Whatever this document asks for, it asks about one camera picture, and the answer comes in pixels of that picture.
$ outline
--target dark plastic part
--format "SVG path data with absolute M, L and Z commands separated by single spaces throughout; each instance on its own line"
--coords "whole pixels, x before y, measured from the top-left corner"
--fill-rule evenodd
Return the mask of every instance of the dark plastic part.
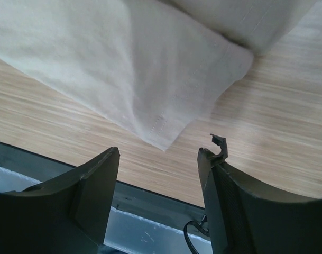
M 0 142 L 0 167 L 29 176 L 42 182 L 68 172 L 75 167 Z M 112 207 L 148 220 L 182 230 L 188 221 L 200 221 L 201 207 L 187 204 L 158 193 L 116 181 Z M 207 237 L 190 226 L 188 233 Z
M 118 172 L 110 148 L 23 192 L 0 193 L 0 253 L 97 253 Z
M 322 253 L 322 199 L 270 186 L 207 149 L 198 168 L 215 254 Z

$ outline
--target fabric fold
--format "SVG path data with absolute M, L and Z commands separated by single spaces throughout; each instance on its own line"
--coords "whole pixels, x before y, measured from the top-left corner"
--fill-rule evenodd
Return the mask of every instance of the fabric fold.
M 165 150 L 253 54 L 154 0 L 9 0 L 0 58 Z
M 169 0 L 226 38 L 263 55 L 317 0 Z

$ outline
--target wooden floor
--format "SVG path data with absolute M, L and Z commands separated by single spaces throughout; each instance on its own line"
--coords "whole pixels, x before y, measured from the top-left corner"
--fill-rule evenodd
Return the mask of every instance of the wooden floor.
M 0 60 L 0 141 L 73 165 L 119 147 L 118 180 L 203 206 L 197 151 L 269 184 L 322 197 L 322 1 L 162 152 Z

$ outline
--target black wire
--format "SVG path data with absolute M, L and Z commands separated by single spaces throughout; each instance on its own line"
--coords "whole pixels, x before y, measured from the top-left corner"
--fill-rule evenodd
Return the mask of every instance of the black wire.
M 198 224 L 196 221 L 189 221 L 183 228 L 184 233 L 184 239 L 189 247 L 189 250 L 192 254 L 199 254 L 198 251 L 195 249 L 194 245 L 192 245 L 192 242 L 190 241 L 189 235 L 188 235 L 188 225 L 194 226 L 199 232 L 201 232 L 206 237 L 210 237 L 210 233 L 207 230 L 204 230 L 200 224 Z

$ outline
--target light wood laminate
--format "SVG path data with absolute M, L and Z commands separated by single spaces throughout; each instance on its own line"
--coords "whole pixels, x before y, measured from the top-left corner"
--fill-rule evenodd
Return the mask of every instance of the light wood laminate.
M 162 152 L 0 60 L 0 141 L 79 165 L 119 147 L 118 180 L 203 206 L 197 151 L 227 138 L 228 162 L 322 197 L 322 2 Z

